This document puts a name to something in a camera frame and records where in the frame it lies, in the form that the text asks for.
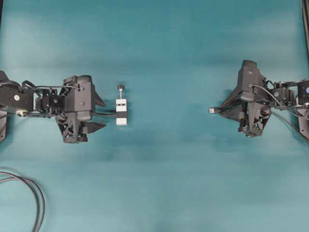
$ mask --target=blue-green cloth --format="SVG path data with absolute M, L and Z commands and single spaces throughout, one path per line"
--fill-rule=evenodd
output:
M 308 146 L 274 116 L 262 137 L 209 115 L 243 59 L 273 81 L 308 77 L 301 0 L 5 0 L 0 69 L 21 83 L 92 75 L 127 127 L 64 144 L 54 119 L 12 117 L 0 169 L 46 195 L 42 232 L 308 230 Z M 282 114 L 294 121 L 287 114 Z M 0 185 L 0 231 L 28 232 L 31 192 Z

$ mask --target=bolt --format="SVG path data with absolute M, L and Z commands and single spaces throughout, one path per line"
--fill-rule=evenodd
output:
M 16 94 L 16 95 L 14 96 L 14 99 L 15 99 L 15 101 L 19 101 L 19 96 Z
M 117 89 L 118 89 L 119 92 L 120 92 L 120 99 L 122 99 L 122 91 L 125 89 L 125 86 L 124 86 L 124 85 L 118 85 L 118 86 L 117 86 Z

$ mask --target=teal tabletop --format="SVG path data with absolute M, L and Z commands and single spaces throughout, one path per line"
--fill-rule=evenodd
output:
M 306 231 L 308 145 L 274 116 L 248 139 L 208 113 L 244 59 L 308 77 L 301 0 L 5 0 L 0 69 L 37 85 L 91 75 L 107 109 L 123 84 L 128 125 L 95 117 L 107 127 L 71 145 L 54 119 L 13 116 L 0 170 L 42 187 L 42 232 Z M 25 186 L 0 185 L 1 232 L 34 217 Z

